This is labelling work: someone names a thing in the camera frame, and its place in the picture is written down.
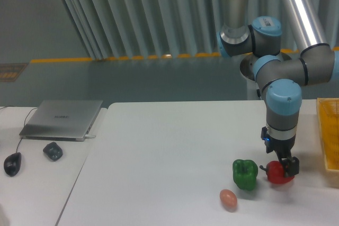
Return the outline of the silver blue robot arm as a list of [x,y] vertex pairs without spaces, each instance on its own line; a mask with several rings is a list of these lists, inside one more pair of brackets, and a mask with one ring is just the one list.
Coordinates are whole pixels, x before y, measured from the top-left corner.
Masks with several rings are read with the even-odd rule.
[[220,52],[232,57],[252,53],[252,72],[266,105],[266,125],[261,138],[266,152],[275,152],[284,177],[299,173],[299,160],[292,156],[295,143],[301,87],[329,82],[338,77],[338,53],[326,41],[311,0],[282,0],[300,56],[283,61],[280,53],[280,23],[261,16],[247,24],[248,0],[227,0],[228,15],[217,34]]

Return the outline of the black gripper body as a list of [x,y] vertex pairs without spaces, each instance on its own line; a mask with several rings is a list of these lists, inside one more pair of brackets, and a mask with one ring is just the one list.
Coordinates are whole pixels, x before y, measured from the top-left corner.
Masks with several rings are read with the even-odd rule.
[[269,134],[269,130],[266,126],[262,127],[261,139],[266,146],[266,153],[274,151],[275,153],[280,152],[284,154],[284,159],[292,157],[291,149],[295,144],[295,138],[296,136],[294,135],[289,139],[276,139]]

